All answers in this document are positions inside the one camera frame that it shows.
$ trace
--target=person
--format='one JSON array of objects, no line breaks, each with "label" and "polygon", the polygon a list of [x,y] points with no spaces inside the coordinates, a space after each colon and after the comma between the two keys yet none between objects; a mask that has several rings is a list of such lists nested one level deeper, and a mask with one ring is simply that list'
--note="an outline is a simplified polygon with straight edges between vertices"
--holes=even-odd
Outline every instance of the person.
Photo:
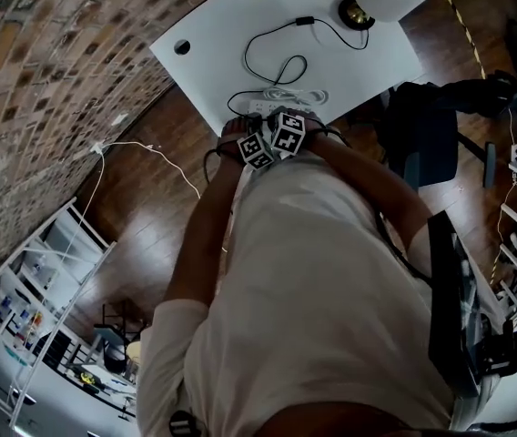
[{"label": "person", "polygon": [[[237,118],[222,137],[246,133]],[[454,396],[428,357],[431,290],[392,255],[372,212],[381,211],[409,262],[430,276],[431,211],[380,163],[332,136],[308,137],[297,156],[255,172],[240,193],[217,294],[243,172],[236,142],[222,146],[142,335],[143,435],[170,435],[176,410],[210,436],[450,428]]]}]

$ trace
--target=wooden floor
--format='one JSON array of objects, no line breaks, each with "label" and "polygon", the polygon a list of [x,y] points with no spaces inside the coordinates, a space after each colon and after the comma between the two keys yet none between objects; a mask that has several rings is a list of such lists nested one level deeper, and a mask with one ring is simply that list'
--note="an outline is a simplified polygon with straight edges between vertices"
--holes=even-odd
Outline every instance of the wooden floor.
[{"label": "wooden floor", "polygon": [[[488,73],[512,72],[503,43],[507,17],[517,18],[517,0],[455,0],[465,24],[479,47]],[[479,77],[454,13],[446,0],[429,0],[402,25],[422,62],[422,81],[438,85]],[[352,145],[374,157],[379,155],[371,127],[357,126],[346,132]],[[482,188],[482,164],[461,149],[456,179],[421,190],[431,210],[446,209],[471,254],[487,277],[497,254],[499,206],[511,186],[506,164],[510,155],[509,118],[490,121],[460,116],[462,133],[484,145],[493,141],[498,152],[496,186]],[[160,146],[179,164],[191,181],[203,189],[201,160],[215,142],[214,135],[178,87],[172,88],[129,131],[126,140]],[[84,208],[95,184],[97,171],[79,192]],[[196,195],[179,172],[163,159],[137,146],[117,146],[106,156],[105,173],[87,212],[88,220],[107,239],[118,241],[68,322],[81,334],[98,321],[101,305],[129,299],[136,317],[148,317],[159,303],[169,281],[188,216]],[[517,202],[517,192],[510,202]]]}]

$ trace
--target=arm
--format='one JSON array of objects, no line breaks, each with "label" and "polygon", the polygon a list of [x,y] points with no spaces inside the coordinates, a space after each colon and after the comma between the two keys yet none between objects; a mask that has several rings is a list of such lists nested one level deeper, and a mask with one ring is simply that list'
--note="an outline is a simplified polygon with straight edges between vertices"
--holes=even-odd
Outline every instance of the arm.
[{"label": "arm", "polygon": [[209,306],[214,299],[222,242],[241,173],[235,160],[222,159],[189,218],[163,301],[198,300]]},{"label": "arm", "polygon": [[382,164],[323,134],[317,134],[307,147],[384,214],[408,249],[432,215],[414,190]]}]

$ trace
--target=white t-shirt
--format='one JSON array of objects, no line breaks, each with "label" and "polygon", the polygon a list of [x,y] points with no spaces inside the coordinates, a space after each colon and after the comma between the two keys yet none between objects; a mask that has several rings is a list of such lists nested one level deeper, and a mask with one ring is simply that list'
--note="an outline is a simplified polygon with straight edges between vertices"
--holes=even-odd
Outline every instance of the white t-shirt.
[{"label": "white t-shirt", "polygon": [[[427,245],[425,227],[409,250],[419,269]],[[211,436],[252,435],[291,405],[322,401],[449,427],[454,398],[428,357],[431,290],[324,162],[286,160],[248,185],[228,249],[211,307],[163,302],[143,336],[143,435],[167,435],[178,398]]]}]

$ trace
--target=brick wall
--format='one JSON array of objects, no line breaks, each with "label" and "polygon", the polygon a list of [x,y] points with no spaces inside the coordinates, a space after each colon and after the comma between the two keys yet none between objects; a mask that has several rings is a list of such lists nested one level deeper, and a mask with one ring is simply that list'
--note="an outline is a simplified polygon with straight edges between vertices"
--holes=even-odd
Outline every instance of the brick wall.
[{"label": "brick wall", "polygon": [[171,85],[148,46],[203,1],[0,0],[0,263]]}]

